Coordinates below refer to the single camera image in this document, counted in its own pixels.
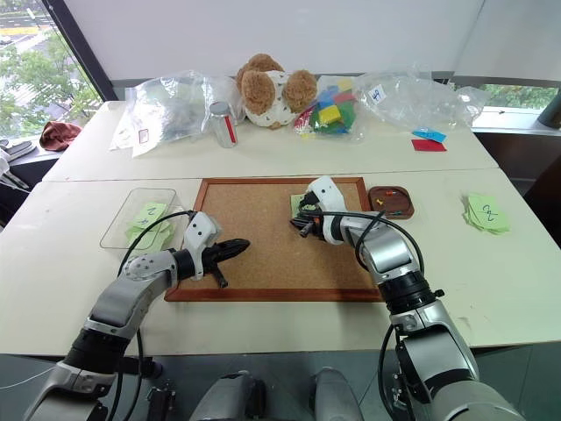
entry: window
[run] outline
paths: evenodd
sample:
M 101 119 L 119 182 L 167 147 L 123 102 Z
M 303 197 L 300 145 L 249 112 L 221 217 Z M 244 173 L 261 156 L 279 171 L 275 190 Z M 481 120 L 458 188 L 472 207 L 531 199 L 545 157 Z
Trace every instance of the window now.
M 84 125 L 102 103 L 36 0 L 0 0 L 0 137 L 40 134 L 47 121 Z
M 543 110 L 559 92 L 558 88 L 541 88 L 539 86 L 498 85 L 484 84 L 472 85 L 491 94 L 486 102 L 488 107 L 525 108 Z

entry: brown teddy bear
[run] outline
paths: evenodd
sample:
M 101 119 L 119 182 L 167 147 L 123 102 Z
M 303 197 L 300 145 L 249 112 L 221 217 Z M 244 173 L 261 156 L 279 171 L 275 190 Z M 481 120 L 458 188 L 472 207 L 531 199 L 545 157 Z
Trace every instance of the brown teddy bear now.
M 307 70 L 285 73 L 268 54 L 254 55 L 239 71 L 236 84 L 245 113 L 269 129 L 287 125 L 316 97 L 316 78 Z

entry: colorful building block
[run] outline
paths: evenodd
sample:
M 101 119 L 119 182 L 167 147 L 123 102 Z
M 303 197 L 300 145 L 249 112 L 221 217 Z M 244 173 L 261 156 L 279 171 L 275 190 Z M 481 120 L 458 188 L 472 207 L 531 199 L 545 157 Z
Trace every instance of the colorful building block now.
M 324 92 L 327 92 L 328 94 L 330 94 L 330 96 L 335 96 L 339 93 L 339 87 L 336 85 L 330 85 Z
M 344 126 L 346 128 L 351 128 L 355 118 L 357 117 L 354 111 L 354 103 L 351 101 L 345 101 L 344 103 L 338 104 L 337 107 L 339 108 L 339 112 L 341 113 L 341 118 L 343 120 Z
M 351 92 L 342 92 L 333 97 L 334 103 L 344 103 L 345 101 L 355 101 L 355 97 Z
M 345 79 L 339 79 L 337 81 L 337 85 L 339 87 L 339 91 L 341 92 L 345 92 L 346 90 L 352 90 L 352 80 L 345 78 Z
M 320 110 L 323 110 L 324 108 L 330 107 L 334 104 L 333 99 L 331 98 L 327 98 L 327 99 L 318 99 L 317 101 L 317 106 L 319 107 Z
M 335 105 L 331 105 L 319 111 L 319 122 L 322 125 L 328 125 L 329 123 L 333 123 L 340 118 L 341 113 L 339 112 L 339 108 L 337 108 Z

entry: paper label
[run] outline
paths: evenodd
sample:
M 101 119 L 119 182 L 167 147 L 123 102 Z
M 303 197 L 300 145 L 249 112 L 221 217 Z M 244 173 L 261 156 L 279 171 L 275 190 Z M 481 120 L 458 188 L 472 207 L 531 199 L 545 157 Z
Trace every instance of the paper label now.
M 382 85 L 374 86 L 374 89 L 369 91 L 368 95 L 372 98 L 372 100 L 374 101 L 374 103 L 376 105 L 378 105 L 384 99 L 386 99 L 386 92 L 384 92 L 384 89 L 382 88 Z

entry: tree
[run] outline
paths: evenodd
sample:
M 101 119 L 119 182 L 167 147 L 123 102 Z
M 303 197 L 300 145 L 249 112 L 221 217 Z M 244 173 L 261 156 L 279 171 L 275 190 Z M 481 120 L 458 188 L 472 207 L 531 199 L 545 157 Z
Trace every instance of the tree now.
M 22 12 L 27 14 L 26 9 L 41 11 L 41 7 L 36 0 L 0 0 L 0 13 Z
M 8 46 L 0 53 L 3 136 L 38 133 L 53 114 L 80 125 L 91 118 L 100 97 L 63 42 L 59 33 L 49 31 L 36 50 L 18 54 L 15 46 Z M 22 91 L 28 91 L 31 99 L 17 106 L 14 93 Z
M 545 108 L 557 94 L 557 88 L 536 86 L 482 85 L 480 89 L 491 93 L 486 105 L 537 110 Z

